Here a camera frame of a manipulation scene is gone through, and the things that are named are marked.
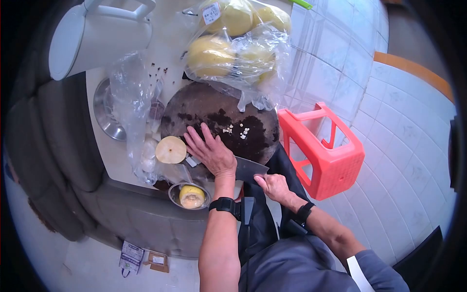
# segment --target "green handle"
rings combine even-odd
[[[289,0],[290,2],[294,2],[294,3],[297,3],[298,5],[300,5],[301,7],[305,7],[306,9],[310,10],[313,8],[313,5],[311,5],[310,3],[306,2],[306,1],[303,1],[303,0]]]

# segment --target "white electric kettle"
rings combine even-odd
[[[135,11],[99,5],[102,0],[85,0],[68,10],[50,44],[50,76],[62,80],[147,48],[152,25],[146,16],[156,3],[137,1],[141,5]]]

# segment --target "wooden chopping board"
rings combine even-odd
[[[169,101],[161,121],[161,138],[172,135],[186,142],[183,133],[187,126],[193,126],[203,138],[201,123],[205,122],[213,136],[220,135],[234,155],[266,164],[279,143],[277,113],[275,110],[258,110],[252,104],[248,104],[245,112],[241,113],[237,108],[238,101],[206,83],[193,82],[180,89]],[[233,125],[232,134],[222,132],[230,125]],[[246,139],[241,139],[244,128],[250,130]],[[182,163],[193,179],[214,179],[204,165],[191,167],[185,161]]]

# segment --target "plastic bag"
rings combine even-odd
[[[153,185],[158,180],[172,183],[191,181],[187,167],[165,164],[157,160],[158,132],[164,105],[158,100],[163,82],[151,86],[149,72],[144,65],[145,54],[132,52],[107,68],[113,96],[113,114],[127,134],[127,156],[137,178]]]
[[[107,68],[114,112],[127,134],[127,156],[132,173],[139,180],[154,184],[157,181],[155,157],[143,157],[148,151],[145,143],[146,121],[151,108],[149,73],[140,52],[126,54]]]
[[[206,0],[181,13],[193,29],[182,59],[185,73],[238,97],[238,109],[252,103],[271,110],[283,94],[289,68],[290,16],[255,0]]]

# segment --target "kettle handle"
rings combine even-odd
[[[99,5],[102,0],[85,0],[84,8],[88,13],[141,21],[156,7],[154,0],[136,0],[141,5],[135,11]]]

